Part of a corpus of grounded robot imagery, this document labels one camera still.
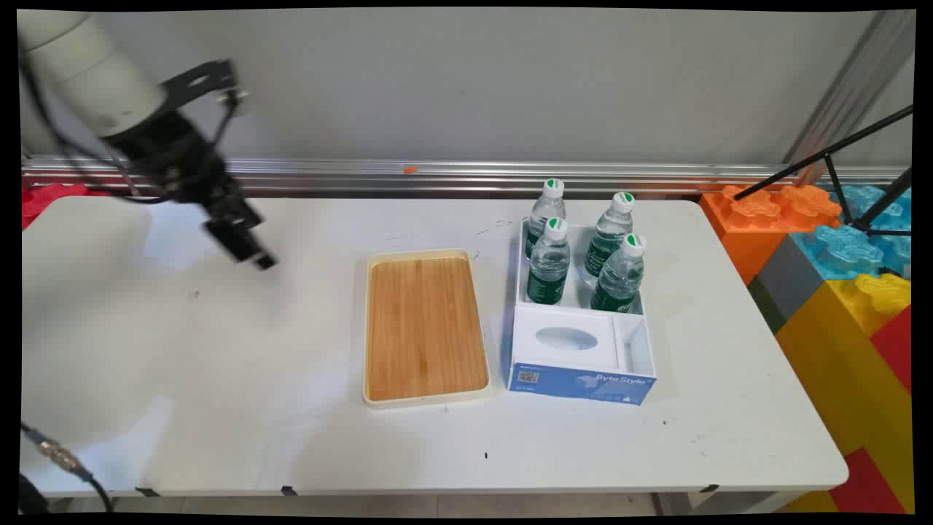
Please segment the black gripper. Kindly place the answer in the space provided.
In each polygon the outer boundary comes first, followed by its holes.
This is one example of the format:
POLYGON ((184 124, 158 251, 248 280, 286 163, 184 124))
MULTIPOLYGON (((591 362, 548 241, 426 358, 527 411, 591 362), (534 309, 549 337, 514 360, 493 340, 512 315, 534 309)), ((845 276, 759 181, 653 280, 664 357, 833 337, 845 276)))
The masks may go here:
POLYGON ((108 137, 108 147, 126 156, 129 169, 146 177, 161 196, 120 199, 154 205, 165 201, 194 203, 210 210, 206 230, 238 263, 251 262, 261 271, 276 265, 249 229, 263 218, 239 192, 219 152, 237 104, 226 104, 212 139, 207 139, 180 111, 168 111, 129 131, 108 137))

